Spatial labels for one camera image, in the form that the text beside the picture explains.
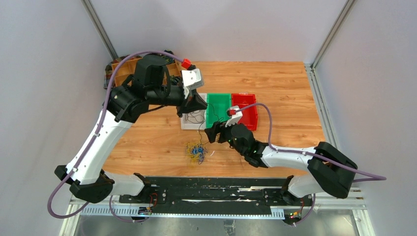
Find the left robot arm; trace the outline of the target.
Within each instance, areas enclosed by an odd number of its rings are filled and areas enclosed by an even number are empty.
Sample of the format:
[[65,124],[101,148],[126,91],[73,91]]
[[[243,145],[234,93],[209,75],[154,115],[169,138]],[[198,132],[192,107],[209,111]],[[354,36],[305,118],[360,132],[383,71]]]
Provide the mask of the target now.
[[150,199],[150,183],[142,175],[113,174],[104,171],[103,165],[139,116],[150,112],[150,105],[155,109],[174,106],[179,117],[207,108],[197,93],[204,84],[200,70],[188,60],[182,67],[180,80],[174,83],[160,53],[145,55],[136,62],[133,74],[110,89],[89,140],[71,162],[55,170],[75,197],[94,204],[110,195],[131,195],[139,203]]

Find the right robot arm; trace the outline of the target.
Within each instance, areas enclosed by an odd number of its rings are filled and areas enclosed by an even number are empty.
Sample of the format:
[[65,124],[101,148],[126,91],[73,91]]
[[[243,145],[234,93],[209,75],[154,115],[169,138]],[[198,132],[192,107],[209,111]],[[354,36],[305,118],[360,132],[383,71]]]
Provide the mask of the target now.
[[321,192],[340,199],[348,197],[357,165],[327,142],[307,148],[279,147],[256,140],[244,124],[226,126],[225,122],[215,122],[205,129],[205,133],[210,143],[227,142],[253,167],[306,171],[303,176],[286,179],[281,199],[288,205],[294,205],[306,195]]

